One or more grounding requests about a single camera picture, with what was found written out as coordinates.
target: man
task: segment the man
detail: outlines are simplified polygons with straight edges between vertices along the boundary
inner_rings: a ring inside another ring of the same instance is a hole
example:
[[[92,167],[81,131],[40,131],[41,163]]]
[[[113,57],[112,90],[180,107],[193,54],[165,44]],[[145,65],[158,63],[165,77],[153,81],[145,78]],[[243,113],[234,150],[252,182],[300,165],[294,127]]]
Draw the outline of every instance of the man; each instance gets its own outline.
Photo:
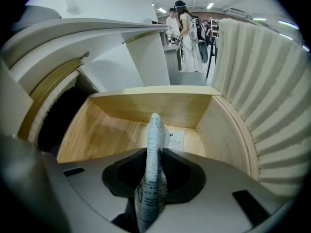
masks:
[[[173,37],[177,37],[179,35],[179,27],[178,22],[176,20],[176,9],[170,8],[170,16],[166,19],[166,25],[169,26],[169,30],[172,31]]]
[[[211,44],[211,41],[210,41],[210,37],[211,37],[211,26],[210,24],[208,23],[207,20],[203,20],[204,24],[205,24],[205,33],[206,33],[206,44],[207,46]]]

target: ceiling light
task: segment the ceiling light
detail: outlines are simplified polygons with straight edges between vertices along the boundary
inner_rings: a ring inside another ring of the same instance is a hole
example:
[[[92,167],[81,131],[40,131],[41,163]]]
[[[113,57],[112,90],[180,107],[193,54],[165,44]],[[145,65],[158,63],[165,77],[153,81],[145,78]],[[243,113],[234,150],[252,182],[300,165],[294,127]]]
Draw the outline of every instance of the ceiling light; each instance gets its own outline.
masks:
[[[162,13],[166,13],[167,12],[166,10],[164,10],[162,8],[159,8],[158,10],[161,11]]]
[[[282,24],[285,24],[285,25],[287,25],[287,26],[290,26],[290,27],[292,27],[292,28],[294,28],[294,29],[299,29],[298,28],[298,26],[296,26],[296,25],[294,25],[294,24],[292,24],[292,23],[290,23],[290,22],[286,22],[286,21],[278,21],[279,23],[282,23]]]
[[[209,5],[208,5],[208,7],[207,7],[207,9],[210,9],[213,5],[214,5],[214,3],[213,3],[213,2],[210,2]]]
[[[282,34],[282,33],[279,33],[279,35],[281,35],[281,36],[283,36],[283,37],[286,37],[286,38],[288,38],[288,39],[290,39],[290,40],[293,40],[293,38],[290,38],[289,36],[284,35],[284,34]]]
[[[308,46],[302,46],[303,47],[303,49],[305,50],[305,51],[307,51],[307,52],[309,52],[310,51],[310,48],[308,48]]]
[[[253,18],[254,21],[266,21],[267,19],[265,18]]]

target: person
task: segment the person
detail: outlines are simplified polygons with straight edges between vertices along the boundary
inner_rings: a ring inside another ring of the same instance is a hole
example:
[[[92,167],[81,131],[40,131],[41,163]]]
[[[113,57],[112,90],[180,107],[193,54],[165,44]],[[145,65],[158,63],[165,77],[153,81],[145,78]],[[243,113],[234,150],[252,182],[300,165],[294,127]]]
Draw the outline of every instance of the person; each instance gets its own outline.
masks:
[[[211,44],[210,42],[210,37],[211,37],[211,26],[210,26],[210,22],[207,20],[203,20],[204,24],[205,24],[205,32],[206,32],[206,44],[207,46]]]
[[[180,25],[182,25],[182,31],[178,37],[182,38],[185,72],[206,72],[207,67],[204,68],[201,61],[202,58],[197,41],[191,40],[189,36],[189,31],[192,26],[192,18],[195,16],[190,13],[186,4],[181,0],[175,2],[175,8],[177,9]]]
[[[170,8],[170,16],[166,19],[166,25],[169,26],[169,29],[172,32],[171,36],[178,37],[180,32],[178,22],[175,17],[176,17],[176,9]]]

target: woman in white dress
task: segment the woman in white dress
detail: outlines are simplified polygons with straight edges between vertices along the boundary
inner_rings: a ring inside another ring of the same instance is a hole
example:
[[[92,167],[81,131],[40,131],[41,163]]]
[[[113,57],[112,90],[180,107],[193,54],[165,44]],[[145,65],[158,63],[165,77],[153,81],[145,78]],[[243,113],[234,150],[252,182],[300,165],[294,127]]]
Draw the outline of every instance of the woman in white dress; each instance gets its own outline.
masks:
[[[182,25],[182,31],[179,37],[182,38],[183,53],[185,57],[185,72],[206,72],[206,68],[201,61],[201,54],[199,52],[197,42],[190,39],[189,31],[192,27],[192,18],[195,16],[191,14],[183,1],[175,3],[177,9],[178,19]]]

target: floor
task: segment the floor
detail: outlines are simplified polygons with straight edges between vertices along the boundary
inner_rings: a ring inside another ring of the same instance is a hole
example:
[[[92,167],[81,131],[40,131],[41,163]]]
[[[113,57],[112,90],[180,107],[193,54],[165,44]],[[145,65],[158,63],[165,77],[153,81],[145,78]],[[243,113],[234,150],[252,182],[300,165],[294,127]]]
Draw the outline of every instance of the floor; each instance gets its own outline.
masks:
[[[210,46],[207,48],[208,54],[210,53]],[[181,63],[181,71],[176,73],[176,75],[170,75],[171,85],[202,85],[210,86],[215,70],[215,56],[212,56],[212,61],[210,63],[208,78],[206,78],[205,73],[199,72],[184,72],[185,62]]]

